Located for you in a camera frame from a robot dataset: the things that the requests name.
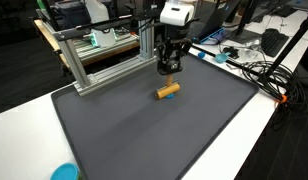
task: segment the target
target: cable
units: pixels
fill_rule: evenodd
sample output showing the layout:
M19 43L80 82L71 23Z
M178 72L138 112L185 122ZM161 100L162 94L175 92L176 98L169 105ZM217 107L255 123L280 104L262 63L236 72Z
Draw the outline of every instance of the cable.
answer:
M267 61L244 63L242 65L249 70L242 73L246 79L257 84L260 89L274 98L275 104L279 105L278 108L282 114L273 125L275 130L279 130L292 111L308 112L308 101L298 77L286 66L280 65L275 71L270 72L270 76L265 75L272 64L273 62ZM252 75L251 70L258 71L259 75Z
M293 36L292 36L293 37ZM308 39L305 39L305 38L302 38L303 40L305 40L305 41L308 41Z
M272 17L273 17L273 16L271 16L271 17L270 17L270 20L268 20L267 25L266 25L266 27L265 27L265 30L267 29L268 25L270 24L270 22L271 22L271 20L272 20Z
M282 20L282 24L280 25L280 33L281 33L281 31L282 31L282 27L284 27L285 25L284 25L284 19L281 17L281 20Z
M154 18L151 18L150 20L148 20L148 21L147 21L146 23L144 23L143 25L138 26L138 27L133 27L134 17L132 17L130 26L131 26L131 28L132 28L133 30L139 30L139 29L141 29L141 28L143 28L143 27L148 27L148 26L152 23L153 20L154 20Z

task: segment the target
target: black mat border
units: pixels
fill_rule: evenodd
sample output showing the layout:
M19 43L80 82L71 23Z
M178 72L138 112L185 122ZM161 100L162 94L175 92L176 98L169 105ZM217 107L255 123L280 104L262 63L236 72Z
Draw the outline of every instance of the black mat border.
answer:
M216 65L213 65L213 64L211 64L211 63L209 63L209 62L207 62L207 61L205 61L205 60L202 60L202 59L200 59L200 58L197 57L197 56L194 56L194 55L192 55L192 54L188 54L188 56L191 56L191 57L193 57L194 59L196 59L196 60L198 60L198 61L200 61L200 62L206 63L207 65L213 66L213 67L216 68L218 71L223 72L223 73L226 73L226 74L228 74L229 76L235 77L235 79L238 80L238 81L244 81L244 83L250 84L251 87L253 88L254 92L252 93L252 95L250 95L250 96L247 98L247 100L241 105L241 107L239 107L239 108L237 109L237 111L234 112L234 114L223 124L223 126L221 126L221 127L218 129L218 131L214 134L214 136L212 136L211 139L210 139L208 142L206 142L206 144L202 147L202 149L198 152L198 154L193 158L193 160L189 162L189 164L180 172L180 174L179 174L175 179L182 179L182 178L185 176L185 174L191 169L191 167L195 164L195 162L203 155L203 153L207 150L207 148L214 142L214 140L218 137L218 135L226 128L226 126L232 121L232 119L233 119L233 118L245 107L245 105L246 105L246 104L252 99L252 97L254 97L255 94L258 93L258 91L259 91L259 87L258 87L256 84L252 84L251 82L249 82L249 81L247 81L247 80L245 80L245 79L243 79L243 78L241 78L241 77L239 77L239 76L236 76L236 75L234 75L234 74L232 74L232 73L230 73L230 72L228 72L228 71L226 71L226 70L224 70L224 69L222 69L222 68L220 68L220 67L217 67ZM65 133L66 139L67 139L67 141L68 141L68 143L69 143L69 145L70 145L70 147L71 147L71 150L72 150L72 152L73 152L73 155L74 155L74 157L75 157L75 160L76 160L76 162L77 162L77 164L78 164L78 166L79 166L79 169L80 169L80 171L81 171L81 173L82 173L82 175L83 175L83 179L84 179L84 180L89 180L89 179L88 179L88 176L87 176L87 174L86 174L86 172L85 172L85 170L84 170L84 167L83 167L83 165L82 165L82 161L80 160L79 155L78 155L78 153L76 152L76 149L75 149L75 147L74 147L74 143L72 142L72 140L71 140L71 138L70 138L70 135L69 135L68 131L66 130L66 125L65 125L65 123L63 122L64 120L62 120L61 114L60 114L60 112L59 112L59 110L58 110L58 108L57 108L56 99L57 99L60 95L66 94L66 93L68 93L68 92L72 92L73 90L76 91L74 85L69 86L69 87L66 87L66 88L64 88L64 89L61 89L61 90L59 90L59 91L56 91L56 92L54 92L54 93L51 94L51 99L52 99L52 102L53 102L53 105L54 105L56 114L57 114L57 116L58 116L58 119L59 119L59 121L60 121L60 123L61 123L61 125L62 125L62 129L63 129L63 131L64 131L64 133Z

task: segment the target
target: computer monitor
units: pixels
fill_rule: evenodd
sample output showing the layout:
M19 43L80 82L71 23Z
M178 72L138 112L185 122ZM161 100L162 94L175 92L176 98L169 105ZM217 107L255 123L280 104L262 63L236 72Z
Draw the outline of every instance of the computer monitor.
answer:
M261 36L258 33L248 31L244 28L245 25L252 22L253 19L264 15L265 12L268 11L268 9L261 8L261 4L263 3L265 3L263 0L248 0L241 22L238 28L230 34L230 40L244 44Z
M237 7L239 1L240 0L226 0L216 5L215 10L213 10L213 13L208 17L207 22L193 22L191 24L187 37L192 39L196 44L204 44L205 41L213 35L219 34L222 31L222 24ZM201 18L201 15L204 16L206 14L207 13L197 14L197 17Z

